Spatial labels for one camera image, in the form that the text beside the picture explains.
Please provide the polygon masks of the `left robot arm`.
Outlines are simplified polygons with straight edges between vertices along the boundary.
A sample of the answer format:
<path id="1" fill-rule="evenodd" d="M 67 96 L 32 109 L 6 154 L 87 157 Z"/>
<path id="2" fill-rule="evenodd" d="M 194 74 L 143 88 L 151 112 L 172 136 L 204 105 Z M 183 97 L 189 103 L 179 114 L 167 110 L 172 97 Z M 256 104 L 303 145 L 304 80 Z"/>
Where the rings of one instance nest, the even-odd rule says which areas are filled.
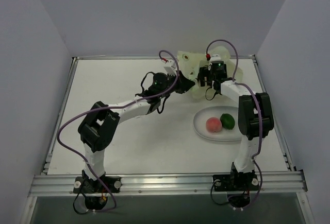
<path id="1" fill-rule="evenodd" d="M 93 193 L 98 193 L 103 189 L 105 148 L 111 143 L 120 123 L 154 111 L 161 114 L 171 93 L 183 94 L 193 86 L 195 82 L 187 79 L 181 72 L 178 79 L 169 74 L 154 73 L 152 85 L 148 89 L 143 89 L 140 94 L 136 94 L 131 106 L 87 114 L 78 127 L 87 159 L 82 172 L 82 176 L 87 178 L 86 188 Z"/>

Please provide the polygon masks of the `pink fake peach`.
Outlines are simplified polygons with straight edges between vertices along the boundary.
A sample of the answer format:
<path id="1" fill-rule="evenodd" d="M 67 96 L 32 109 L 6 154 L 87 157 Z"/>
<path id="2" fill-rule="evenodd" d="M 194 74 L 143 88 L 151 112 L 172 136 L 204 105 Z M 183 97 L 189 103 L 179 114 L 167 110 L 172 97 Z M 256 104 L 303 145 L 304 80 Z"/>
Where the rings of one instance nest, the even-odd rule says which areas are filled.
<path id="1" fill-rule="evenodd" d="M 210 133 L 218 133 L 222 130 L 222 123 L 220 119 L 211 117 L 206 121 L 206 130 Z"/>

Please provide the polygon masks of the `green fake fruit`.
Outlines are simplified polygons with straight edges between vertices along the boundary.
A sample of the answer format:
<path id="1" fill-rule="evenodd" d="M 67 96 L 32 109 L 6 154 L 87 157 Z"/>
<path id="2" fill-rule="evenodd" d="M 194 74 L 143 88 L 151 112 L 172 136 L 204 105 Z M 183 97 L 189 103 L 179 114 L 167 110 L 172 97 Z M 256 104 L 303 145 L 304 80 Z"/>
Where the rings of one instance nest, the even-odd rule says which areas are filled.
<path id="1" fill-rule="evenodd" d="M 223 113 L 220 117 L 222 127 L 226 130 L 233 130 L 235 127 L 235 119 L 229 113 Z"/>

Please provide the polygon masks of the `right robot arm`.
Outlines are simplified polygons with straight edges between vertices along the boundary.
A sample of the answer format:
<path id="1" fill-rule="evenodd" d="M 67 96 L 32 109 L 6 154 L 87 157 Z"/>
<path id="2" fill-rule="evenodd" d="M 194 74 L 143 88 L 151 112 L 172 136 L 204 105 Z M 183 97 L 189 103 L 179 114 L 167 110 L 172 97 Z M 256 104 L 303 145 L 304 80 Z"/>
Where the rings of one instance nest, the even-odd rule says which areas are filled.
<path id="1" fill-rule="evenodd" d="M 270 97 L 267 93 L 255 93 L 235 77 L 228 77 L 227 67 L 219 57 L 212 57 L 209 65 L 200 67 L 199 82 L 212 88 L 216 94 L 228 97 L 238 104 L 238 128 L 242 134 L 240 150 L 233 162 L 235 173 L 229 176 L 234 189 L 243 188 L 247 173 L 255 170 L 256 157 L 261 152 L 262 140 L 274 128 Z"/>

